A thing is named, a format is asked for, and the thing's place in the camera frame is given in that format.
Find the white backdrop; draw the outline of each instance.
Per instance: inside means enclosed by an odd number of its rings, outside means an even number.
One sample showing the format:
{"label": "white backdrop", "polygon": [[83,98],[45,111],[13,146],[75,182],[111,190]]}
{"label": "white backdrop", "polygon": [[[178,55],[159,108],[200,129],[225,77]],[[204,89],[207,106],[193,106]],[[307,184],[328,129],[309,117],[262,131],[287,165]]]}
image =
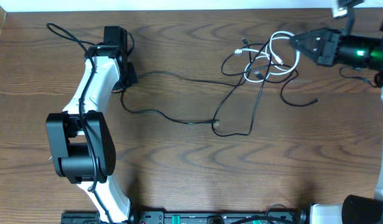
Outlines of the white backdrop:
{"label": "white backdrop", "polygon": [[[0,0],[7,12],[330,8],[331,0]],[[383,7],[365,0],[359,7]]]}

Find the brown tabletop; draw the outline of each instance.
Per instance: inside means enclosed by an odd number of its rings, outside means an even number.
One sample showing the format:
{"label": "brown tabletop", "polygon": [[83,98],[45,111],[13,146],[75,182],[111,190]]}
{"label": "brown tabletop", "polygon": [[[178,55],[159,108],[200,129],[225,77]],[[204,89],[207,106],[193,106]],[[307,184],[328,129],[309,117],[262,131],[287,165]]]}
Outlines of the brown tabletop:
{"label": "brown tabletop", "polygon": [[[354,32],[380,37],[382,19],[383,9],[358,9]],[[220,66],[243,37],[264,42],[277,30],[345,23],[333,21],[329,9],[9,13],[0,40],[0,223],[58,223],[64,211],[96,210],[49,160],[45,119],[70,101],[85,66],[82,49],[49,32],[46,22],[91,42],[103,40],[104,26],[122,26],[136,40],[130,60],[138,75],[160,70],[229,83],[239,77],[222,75]],[[274,50],[293,63],[286,41]],[[226,69],[240,72],[246,64],[243,55]],[[380,90],[342,79],[338,69],[302,57],[300,77],[284,96],[295,103],[320,99],[306,108],[284,104],[282,85],[266,83],[248,137],[220,138],[208,124],[129,114],[113,95],[106,121],[122,190],[134,205],[170,211],[251,211],[274,203],[340,203],[349,194],[372,197],[382,154]],[[154,74],[128,89],[125,101],[173,118],[211,119],[230,89]],[[248,130],[258,91],[252,83],[236,90],[218,115],[222,133]]]}

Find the wood grain surface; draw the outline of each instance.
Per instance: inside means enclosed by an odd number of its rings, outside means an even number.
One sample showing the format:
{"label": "wood grain surface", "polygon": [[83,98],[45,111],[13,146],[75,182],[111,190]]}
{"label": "wood grain surface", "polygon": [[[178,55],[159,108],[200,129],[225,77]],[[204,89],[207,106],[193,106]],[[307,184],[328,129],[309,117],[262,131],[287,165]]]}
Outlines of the wood grain surface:
{"label": "wood grain surface", "polygon": [[[356,10],[354,33],[380,36],[383,9]],[[45,28],[55,22],[80,39],[101,42],[103,27],[120,25],[135,37],[130,60],[138,75],[168,71],[188,78],[236,83],[222,61],[245,37],[264,42],[277,30],[341,28],[329,9],[12,13],[0,40],[0,223],[58,223],[67,210],[95,210],[91,200],[49,161],[49,113],[61,112],[84,71],[83,51]],[[274,50],[293,62],[286,42]],[[239,72],[246,55],[228,72]],[[302,57],[300,78],[285,97],[266,84],[248,137],[219,138],[209,125],[187,126],[156,114],[128,114],[113,95],[106,113],[117,151],[116,175],[134,205],[167,210],[265,210],[282,203],[340,203],[349,194],[372,197],[379,175],[383,107],[380,91],[345,80],[339,67]],[[362,71],[372,78],[373,72]],[[211,119],[228,86],[151,75],[128,89],[133,109],[155,108],[181,119]],[[221,109],[222,133],[247,131],[259,85],[246,84]]]}

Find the green light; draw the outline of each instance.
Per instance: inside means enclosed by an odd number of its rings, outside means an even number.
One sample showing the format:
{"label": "green light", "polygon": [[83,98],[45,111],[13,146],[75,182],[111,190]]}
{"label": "green light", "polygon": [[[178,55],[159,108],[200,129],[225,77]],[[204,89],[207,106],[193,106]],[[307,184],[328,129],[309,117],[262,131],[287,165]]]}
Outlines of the green light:
{"label": "green light", "polygon": [[363,51],[363,50],[358,50],[356,53],[357,53],[358,56],[364,56],[365,51]]}

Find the coiled white cable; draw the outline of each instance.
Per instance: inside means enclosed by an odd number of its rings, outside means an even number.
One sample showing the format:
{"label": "coiled white cable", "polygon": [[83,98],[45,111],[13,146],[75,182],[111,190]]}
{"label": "coiled white cable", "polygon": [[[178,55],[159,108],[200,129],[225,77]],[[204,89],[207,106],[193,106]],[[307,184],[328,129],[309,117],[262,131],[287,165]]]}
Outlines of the coiled white cable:
{"label": "coiled white cable", "polygon": [[[285,34],[287,36],[282,36],[282,37],[275,37],[276,35],[279,35],[279,34]],[[276,54],[274,53],[273,49],[272,49],[272,41],[273,40],[278,40],[278,39],[289,39],[290,37],[289,36],[294,36],[295,34],[291,33],[291,32],[288,32],[288,31],[277,31],[275,33],[272,34],[272,36],[270,37],[270,40],[269,40],[269,50],[270,50],[270,53],[272,54],[273,58],[277,61],[277,63],[279,64],[283,64],[283,60]],[[267,53],[267,46],[265,47],[265,51],[261,51],[261,54],[260,56],[257,56],[255,59],[260,59],[260,58],[266,58],[267,60],[270,60],[270,55]],[[250,52],[259,52],[258,50],[256,49],[249,49],[249,48],[244,48],[244,49],[236,49],[234,51],[235,54],[241,54],[243,51],[250,51]],[[292,72],[292,70],[294,70],[298,63],[299,63],[299,60],[300,60],[300,51],[299,50],[295,50],[295,61],[294,61],[294,65],[290,68],[290,69],[283,69],[283,68],[280,68],[278,66],[274,66],[275,68],[279,69],[280,71],[282,72],[269,72],[268,75],[267,75],[267,78],[270,77],[270,75],[285,75],[285,74],[288,74],[290,72]],[[246,68],[244,69],[244,71],[247,73],[248,72],[248,68],[250,66],[250,63],[249,62],[246,66]],[[249,82],[253,82],[253,83],[259,83],[259,82],[263,82],[263,80],[250,80],[248,79],[246,73],[244,73],[244,78],[249,81]]]}

